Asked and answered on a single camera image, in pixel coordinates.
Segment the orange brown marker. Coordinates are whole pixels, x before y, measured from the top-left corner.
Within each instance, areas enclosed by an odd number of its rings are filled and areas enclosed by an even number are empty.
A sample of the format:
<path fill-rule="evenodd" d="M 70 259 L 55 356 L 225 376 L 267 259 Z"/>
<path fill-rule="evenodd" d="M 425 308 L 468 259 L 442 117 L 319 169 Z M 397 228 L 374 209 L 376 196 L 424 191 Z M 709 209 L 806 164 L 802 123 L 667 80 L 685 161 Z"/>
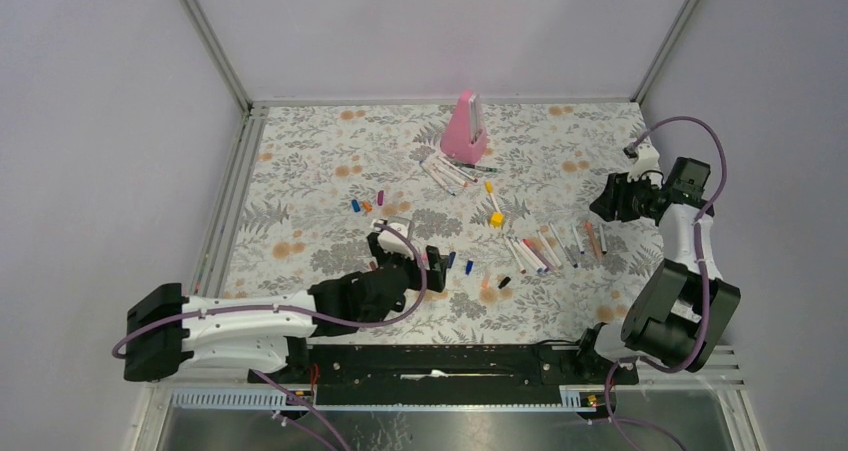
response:
<path fill-rule="evenodd" d="M 595 226 L 589 220 L 584 222 L 584 227 L 588 235 L 593 254 L 597 260 L 601 260 L 604 256 L 604 248 L 601 240 L 601 228 Z"/>

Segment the dark green marker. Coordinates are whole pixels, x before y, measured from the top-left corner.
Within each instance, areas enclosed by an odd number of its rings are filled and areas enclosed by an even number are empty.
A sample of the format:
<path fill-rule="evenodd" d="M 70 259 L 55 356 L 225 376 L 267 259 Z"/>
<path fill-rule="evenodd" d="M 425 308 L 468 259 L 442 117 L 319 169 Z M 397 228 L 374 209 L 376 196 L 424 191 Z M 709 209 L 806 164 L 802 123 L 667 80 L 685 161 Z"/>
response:
<path fill-rule="evenodd" d="M 499 172 L 499 169 L 494 168 L 494 167 L 482 166 L 482 165 L 477 165 L 477 164 L 469 164 L 469 163 L 461 163 L 461 162 L 455 162 L 455 164 L 459 167 L 474 169 L 474 170 L 486 172 L 486 173 Z"/>

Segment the grey white marker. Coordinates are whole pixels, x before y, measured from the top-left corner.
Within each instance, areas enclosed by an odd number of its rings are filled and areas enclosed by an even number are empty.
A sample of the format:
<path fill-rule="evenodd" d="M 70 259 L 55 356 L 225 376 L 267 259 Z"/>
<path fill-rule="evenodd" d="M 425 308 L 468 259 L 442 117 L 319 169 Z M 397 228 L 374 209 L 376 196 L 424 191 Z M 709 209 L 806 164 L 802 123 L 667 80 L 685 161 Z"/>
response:
<path fill-rule="evenodd" d="M 537 230 L 536 233 L 537 233 L 537 236 L 538 236 L 540 242 L 542 243 L 546 253 L 549 255 L 552 263 L 556 266 L 557 269 L 561 269 L 562 268 L 562 262 L 559 260 L 554 249 L 551 247 L 550 243 L 548 242 L 548 239 L 546 238 L 546 236 L 540 230 Z"/>

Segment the purple capped white marker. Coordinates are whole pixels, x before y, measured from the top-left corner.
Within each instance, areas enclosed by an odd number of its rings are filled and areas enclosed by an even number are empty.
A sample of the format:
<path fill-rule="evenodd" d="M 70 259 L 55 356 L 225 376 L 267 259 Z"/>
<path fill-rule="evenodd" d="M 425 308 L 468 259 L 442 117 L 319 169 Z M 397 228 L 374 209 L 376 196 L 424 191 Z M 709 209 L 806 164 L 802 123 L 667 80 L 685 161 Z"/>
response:
<path fill-rule="evenodd" d="M 538 257 L 533 248 L 523 239 L 516 239 L 516 244 L 521 248 L 525 257 L 533 263 L 533 267 L 537 273 L 545 273 L 549 271 L 549 267 L 545 262 Z"/>

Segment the magenta capped white marker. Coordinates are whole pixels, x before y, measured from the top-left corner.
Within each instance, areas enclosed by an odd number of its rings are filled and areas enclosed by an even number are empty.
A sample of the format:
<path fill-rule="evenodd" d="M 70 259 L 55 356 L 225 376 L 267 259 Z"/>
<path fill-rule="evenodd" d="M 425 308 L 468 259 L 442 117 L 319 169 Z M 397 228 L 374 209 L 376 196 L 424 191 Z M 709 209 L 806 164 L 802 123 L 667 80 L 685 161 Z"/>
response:
<path fill-rule="evenodd" d="M 457 165 L 453 164 L 453 163 L 452 163 L 451 161 L 449 161 L 447 158 L 442 157 L 442 156 L 439 156 L 439 157 L 438 157 L 438 159 L 439 159 L 442 163 L 444 163 L 446 166 L 448 166 L 448 167 L 449 167 L 449 168 L 451 168 L 452 170 L 454 170 L 454 171 L 456 171 L 457 173 L 459 173 L 459 174 L 460 174 L 460 175 L 461 175 L 464 179 L 466 179 L 466 180 L 468 180 L 468 181 L 470 181 L 470 182 L 473 182 L 473 183 L 477 183 L 477 182 L 479 182 L 478 178 L 476 178 L 476 177 L 472 176 L 471 174 L 469 174 L 468 172 L 466 172 L 466 171 L 462 170 L 460 167 L 458 167 Z"/>

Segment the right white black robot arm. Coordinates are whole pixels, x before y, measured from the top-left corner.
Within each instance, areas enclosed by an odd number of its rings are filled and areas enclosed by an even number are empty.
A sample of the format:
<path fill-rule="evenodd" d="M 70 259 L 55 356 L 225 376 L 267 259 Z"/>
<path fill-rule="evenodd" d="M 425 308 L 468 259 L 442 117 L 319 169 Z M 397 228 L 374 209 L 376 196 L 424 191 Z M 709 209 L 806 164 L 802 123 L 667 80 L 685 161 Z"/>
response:
<path fill-rule="evenodd" d="M 609 175 L 590 209 L 605 222 L 653 221 L 664 257 L 621 323 L 599 323 L 581 336 L 573 367 L 589 383 L 632 356 L 649 358 L 665 372 L 699 371 L 741 300 L 712 255 L 714 207 L 703 196 L 709 165 L 679 157 L 663 175 L 653 146 L 630 145 L 624 153 L 633 161 L 631 170 Z"/>

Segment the dark blue capped marker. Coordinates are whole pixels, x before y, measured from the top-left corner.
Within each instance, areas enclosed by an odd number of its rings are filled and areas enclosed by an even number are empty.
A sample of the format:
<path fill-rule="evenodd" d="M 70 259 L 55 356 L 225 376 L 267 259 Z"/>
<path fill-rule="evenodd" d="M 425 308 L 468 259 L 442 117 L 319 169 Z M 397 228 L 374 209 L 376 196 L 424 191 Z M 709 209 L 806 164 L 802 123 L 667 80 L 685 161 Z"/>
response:
<path fill-rule="evenodd" d="M 570 249 L 566 246 L 565 241 L 564 241 L 564 240 L 562 239 L 562 237 L 560 236 L 560 234 L 559 234 L 559 231 L 558 231 L 557 227 L 556 227 L 553 223 L 549 223 L 549 224 L 548 224 L 548 226 L 549 226 L 550 231 L 551 231 L 551 233 L 553 234 L 553 236 L 554 236 L 555 240 L 557 241 L 558 246 L 559 246 L 559 247 L 560 247 L 560 249 L 562 250 L 563 255 L 566 257 L 566 259 L 568 260 L 568 262 L 570 263 L 570 265 L 571 265 L 573 268 L 577 269 L 577 268 L 579 267 L 579 262 L 578 262 L 578 260 L 574 257 L 574 255 L 572 254 L 571 250 L 570 250 Z"/>

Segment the red brown capped marker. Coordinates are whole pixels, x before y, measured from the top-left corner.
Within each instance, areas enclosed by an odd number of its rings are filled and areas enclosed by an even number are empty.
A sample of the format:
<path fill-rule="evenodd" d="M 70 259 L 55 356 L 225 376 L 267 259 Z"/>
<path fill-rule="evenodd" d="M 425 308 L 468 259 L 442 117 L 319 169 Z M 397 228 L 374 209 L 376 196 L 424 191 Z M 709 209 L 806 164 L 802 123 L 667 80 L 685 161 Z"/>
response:
<path fill-rule="evenodd" d="M 519 257 L 519 254 L 518 254 L 518 252 L 517 252 L 516 248 L 514 247 L 514 243 L 513 243 L 513 241 L 512 241 L 509 237 L 507 237 L 507 236 L 504 236 L 504 237 L 503 237 L 503 240 L 504 240 L 504 242 L 505 242 L 505 244 L 506 244 L 507 249 L 510 251 L 510 253 L 511 253 L 512 257 L 513 257 L 513 260 L 516 262 L 516 264 L 517 264 L 517 266 L 518 266 L 518 268 L 519 268 L 519 272 L 520 272 L 522 275 L 524 275 L 524 274 L 527 272 L 527 269 L 526 269 L 526 267 L 524 266 L 524 263 L 523 263 L 522 259 Z"/>

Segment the pink translucent marker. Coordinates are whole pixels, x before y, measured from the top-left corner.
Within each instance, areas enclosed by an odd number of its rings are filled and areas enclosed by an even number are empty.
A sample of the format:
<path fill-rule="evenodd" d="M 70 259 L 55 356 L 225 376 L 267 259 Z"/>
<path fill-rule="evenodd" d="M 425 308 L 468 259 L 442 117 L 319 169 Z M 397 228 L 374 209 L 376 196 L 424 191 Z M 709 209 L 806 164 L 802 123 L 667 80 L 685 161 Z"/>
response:
<path fill-rule="evenodd" d="M 523 243 L 528 247 L 528 249 L 536 256 L 536 258 L 544 264 L 548 271 L 555 269 L 556 266 L 553 265 L 544 255 L 543 253 L 533 244 L 533 242 L 527 238 L 522 239 Z"/>

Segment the blue capped white marker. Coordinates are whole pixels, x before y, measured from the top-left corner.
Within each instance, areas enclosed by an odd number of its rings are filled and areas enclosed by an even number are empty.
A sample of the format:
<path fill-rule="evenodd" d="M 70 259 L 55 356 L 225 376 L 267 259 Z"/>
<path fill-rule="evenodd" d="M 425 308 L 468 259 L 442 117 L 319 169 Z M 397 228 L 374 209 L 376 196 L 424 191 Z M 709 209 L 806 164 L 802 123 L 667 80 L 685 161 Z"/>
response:
<path fill-rule="evenodd" d="M 451 196 L 455 196 L 456 192 L 447 184 L 447 182 L 438 174 L 438 172 L 424 161 L 419 162 L 421 169 L 428 174 L 438 186 Z"/>

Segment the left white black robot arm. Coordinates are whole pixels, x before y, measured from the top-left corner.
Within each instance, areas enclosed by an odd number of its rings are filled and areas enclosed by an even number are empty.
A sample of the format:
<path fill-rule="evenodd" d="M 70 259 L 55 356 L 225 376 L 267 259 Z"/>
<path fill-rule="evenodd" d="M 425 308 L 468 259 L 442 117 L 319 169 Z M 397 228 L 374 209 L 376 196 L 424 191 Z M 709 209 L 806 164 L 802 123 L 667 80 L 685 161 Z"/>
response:
<path fill-rule="evenodd" d="M 303 346 L 387 327 L 409 317 L 427 292 L 441 293 L 452 259 L 432 245 L 418 249 L 405 220 L 377 219 L 367 237 L 375 268 L 321 281 L 294 293 L 229 299 L 186 295 L 165 283 L 126 314 L 126 334 L 112 348 L 128 382 L 154 382 L 181 370 L 277 373 L 296 382 L 309 372 Z"/>

